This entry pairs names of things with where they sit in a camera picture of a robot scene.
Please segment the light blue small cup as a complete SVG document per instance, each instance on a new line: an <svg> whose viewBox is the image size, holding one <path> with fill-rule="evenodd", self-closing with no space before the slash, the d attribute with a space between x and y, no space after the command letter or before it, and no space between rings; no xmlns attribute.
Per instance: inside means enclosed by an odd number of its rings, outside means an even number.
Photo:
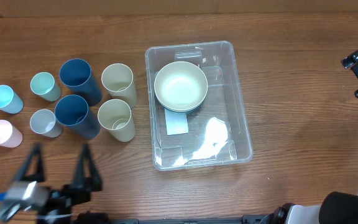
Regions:
<svg viewBox="0 0 358 224"><path fill-rule="evenodd" d="M0 110L17 114L24 107L24 103L17 93L8 85L0 85Z"/></svg>

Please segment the pink small cup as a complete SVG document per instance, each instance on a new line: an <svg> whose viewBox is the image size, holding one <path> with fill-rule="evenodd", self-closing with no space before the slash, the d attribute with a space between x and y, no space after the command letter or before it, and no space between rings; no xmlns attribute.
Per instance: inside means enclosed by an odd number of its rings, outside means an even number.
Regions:
<svg viewBox="0 0 358 224"><path fill-rule="evenodd" d="M9 121L0 119L0 146L14 148L21 144L22 133Z"/></svg>

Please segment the beige tall cup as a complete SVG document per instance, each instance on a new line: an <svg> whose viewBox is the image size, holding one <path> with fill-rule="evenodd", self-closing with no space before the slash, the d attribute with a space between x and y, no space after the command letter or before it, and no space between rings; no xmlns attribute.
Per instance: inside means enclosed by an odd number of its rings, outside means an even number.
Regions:
<svg viewBox="0 0 358 224"><path fill-rule="evenodd" d="M134 74L125 64L114 63L104 69L101 82L113 98L125 101L130 108L137 104Z"/></svg>
<svg viewBox="0 0 358 224"><path fill-rule="evenodd" d="M100 125L120 142L128 142L135 136L135 124L130 106L123 100L111 99L98 110Z"/></svg>

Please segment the mint green small cup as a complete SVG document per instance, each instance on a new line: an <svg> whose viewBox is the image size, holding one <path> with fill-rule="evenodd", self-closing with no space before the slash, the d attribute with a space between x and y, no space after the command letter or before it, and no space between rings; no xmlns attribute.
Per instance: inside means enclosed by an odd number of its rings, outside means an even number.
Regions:
<svg viewBox="0 0 358 224"><path fill-rule="evenodd" d="M48 72L36 74L30 82L30 89L33 93L47 101L57 101L61 95L61 89L53 75Z"/></svg>

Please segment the dark blue bowl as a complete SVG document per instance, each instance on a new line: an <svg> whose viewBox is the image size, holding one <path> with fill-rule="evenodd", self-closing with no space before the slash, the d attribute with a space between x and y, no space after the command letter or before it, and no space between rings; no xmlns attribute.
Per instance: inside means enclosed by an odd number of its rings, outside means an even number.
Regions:
<svg viewBox="0 0 358 224"><path fill-rule="evenodd" d="M177 113L191 113L197 110L205 101L201 98L157 98L158 102L165 108Z"/></svg>

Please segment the grey small cup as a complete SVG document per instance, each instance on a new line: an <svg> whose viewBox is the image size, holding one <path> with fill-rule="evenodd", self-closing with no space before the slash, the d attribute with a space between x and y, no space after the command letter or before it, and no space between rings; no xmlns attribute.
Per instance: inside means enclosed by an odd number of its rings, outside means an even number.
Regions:
<svg viewBox="0 0 358 224"><path fill-rule="evenodd" d="M33 132L49 138L56 138L63 131L63 127L57 121L55 114L47 109L38 110L32 115L30 128Z"/></svg>

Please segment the dark blue tall cup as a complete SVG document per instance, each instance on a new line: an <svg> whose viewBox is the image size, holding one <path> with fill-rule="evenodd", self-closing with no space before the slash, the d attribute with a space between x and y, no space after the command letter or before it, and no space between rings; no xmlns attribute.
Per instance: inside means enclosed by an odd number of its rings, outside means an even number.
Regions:
<svg viewBox="0 0 358 224"><path fill-rule="evenodd" d="M79 95L67 95L55 106L56 119L74 133L86 139L95 138L100 125L86 100Z"/></svg>
<svg viewBox="0 0 358 224"><path fill-rule="evenodd" d="M65 62L59 77L72 92L82 96L90 106L97 105L103 97L102 91L93 75L90 64L81 58Z"/></svg>

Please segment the cream bowl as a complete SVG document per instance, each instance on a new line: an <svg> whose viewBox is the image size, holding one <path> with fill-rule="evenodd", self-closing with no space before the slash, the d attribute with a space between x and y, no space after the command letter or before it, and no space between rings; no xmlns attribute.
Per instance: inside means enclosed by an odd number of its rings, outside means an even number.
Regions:
<svg viewBox="0 0 358 224"><path fill-rule="evenodd" d="M161 68L154 80L157 98L201 98L208 93L208 80L198 66L184 61Z"/></svg>

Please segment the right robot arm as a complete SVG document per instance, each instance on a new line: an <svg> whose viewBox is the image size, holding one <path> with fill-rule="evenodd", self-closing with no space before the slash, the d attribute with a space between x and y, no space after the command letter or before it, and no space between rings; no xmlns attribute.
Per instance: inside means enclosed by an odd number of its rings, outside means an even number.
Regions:
<svg viewBox="0 0 358 224"><path fill-rule="evenodd" d="M344 68L350 68L358 79L358 50L341 61ZM354 92L358 98L358 89ZM356 195L331 192L321 205L301 206L286 203L273 213L261 219L261 223L315 223L343 224L358 223L358 193Z"/></svg>

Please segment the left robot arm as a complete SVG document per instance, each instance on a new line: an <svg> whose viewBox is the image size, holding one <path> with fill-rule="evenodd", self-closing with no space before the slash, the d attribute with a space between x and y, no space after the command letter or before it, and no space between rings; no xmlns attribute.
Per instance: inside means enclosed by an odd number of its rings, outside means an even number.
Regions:
<svg viewBox="0 0 358 224"><path fill-rule="evenodd" d="M21 210L37 212L37 223L109 223L105 213L81 213L72 219L72 209L91 201L93 192L103 189L88 144L83 145L73 180L60 189L40 185L45 181L41 145L36 144L12 180L0 206L0 220L8 222Z"/></svg>

